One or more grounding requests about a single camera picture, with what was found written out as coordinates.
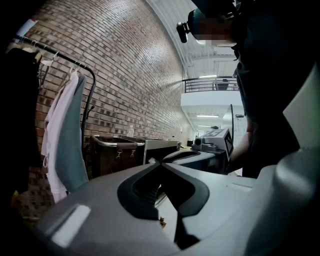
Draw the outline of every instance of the white ceiling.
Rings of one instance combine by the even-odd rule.
[[[182,43],[176,30],[178,22],[186,22],[188,14],[197,7],[191,0],[147,0],[161,19],[181,58],[186,78],[205,75],[232,76],[238,61],[230,47],[201,45],[189,33]]]
[[[228,111],[228,105],[202,105],[202,106],[181,106],[195,131],[207,131],[209,127],[223,124],[223,117]],[[197,115],[219,116],[216,117],[197,117]],[[242,106],[233,106],[233,116],[244,115]]]

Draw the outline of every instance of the ceiling light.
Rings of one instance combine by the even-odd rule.
[[[216,78],[216,77],[217,77],[216,74],[199,76],[199,78]]]
[[[218,115],[197,115],[197,118],[218,118]]]

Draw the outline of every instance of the brick wall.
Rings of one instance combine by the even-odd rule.
[[[134,134],[187,144],[191,131],[181,107],[183,66],[164,26],[144,0],[50,0],[33,17],[27,37],[90,67],[96,75],[85,142],[90,134]],[[41,51],[49,59],[53,57]],[[44,119],[65,72],[58,58],[40,92],[36,126],[41,145]],[[93,82],[86,70],[83,113]]]

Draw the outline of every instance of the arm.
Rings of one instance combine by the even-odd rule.
[[[231,154],[230,169],[229,169],[230,172],[234,172],[243,167],[245,154],[253,138],[254,124],[248,117],[246,117],[246,121],[247,121],[246,134],[242,137],[240,145],[234,148]]]

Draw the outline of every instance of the white bottle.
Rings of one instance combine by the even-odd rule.
[[[128,137],[133,137],[134,136],[134,127],[133,125],[130,125],[130,128],[128,130],[128,133],[126,134]]]

